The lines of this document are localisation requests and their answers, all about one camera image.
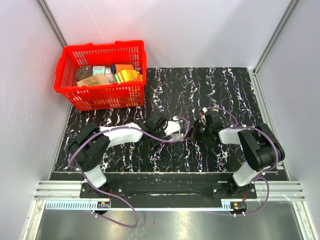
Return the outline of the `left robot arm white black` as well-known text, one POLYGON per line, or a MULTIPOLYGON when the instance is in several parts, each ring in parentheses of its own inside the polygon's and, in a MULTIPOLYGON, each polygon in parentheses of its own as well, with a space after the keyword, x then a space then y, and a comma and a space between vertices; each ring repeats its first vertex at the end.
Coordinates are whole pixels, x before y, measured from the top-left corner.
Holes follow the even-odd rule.
MULTIPOLYGON (((161 138, 165 136, 165 128, 168 126, 164 115, 154 114, 150 118, 136 120, 127 124, 128 127, 141 129, 148 134, 161 138)), ((74 156, 73 161, 92 183, 91 192, 98 198, 107 195, 107 178, 100 167, 103 155, 108 148, 125 144, 136 143, 144 138, 144 134, 134 129, 111 130, 110 127, 99 127, 94 122, 84 126, 73 138, 68 146, 68 153, 74 153, 83 145, 84 147, 74 156)))

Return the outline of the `staple box red white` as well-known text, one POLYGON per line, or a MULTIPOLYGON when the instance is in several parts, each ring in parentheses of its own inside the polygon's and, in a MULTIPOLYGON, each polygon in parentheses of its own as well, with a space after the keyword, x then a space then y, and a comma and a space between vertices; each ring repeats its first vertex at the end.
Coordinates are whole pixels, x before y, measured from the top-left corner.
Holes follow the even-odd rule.
POLYGON ((171 141, 182 141, 184 139, 184 134, 182 133, 172 133, 170 135, 171 141))

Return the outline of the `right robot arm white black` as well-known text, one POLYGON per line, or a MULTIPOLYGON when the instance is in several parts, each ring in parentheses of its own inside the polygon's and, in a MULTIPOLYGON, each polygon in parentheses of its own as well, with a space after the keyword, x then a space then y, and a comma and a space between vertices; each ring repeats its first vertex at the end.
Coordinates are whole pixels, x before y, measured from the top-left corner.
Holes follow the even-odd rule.
POLYGON ((250 184, 285 158, 283 147, 267 124, 224 127, 219 114, 208 114, 206 108, 202 109, 200 119, 194 122, 185 139, 241 146, 245 162, 222 187, 222 192, 233 198, 243 195, 250 184))

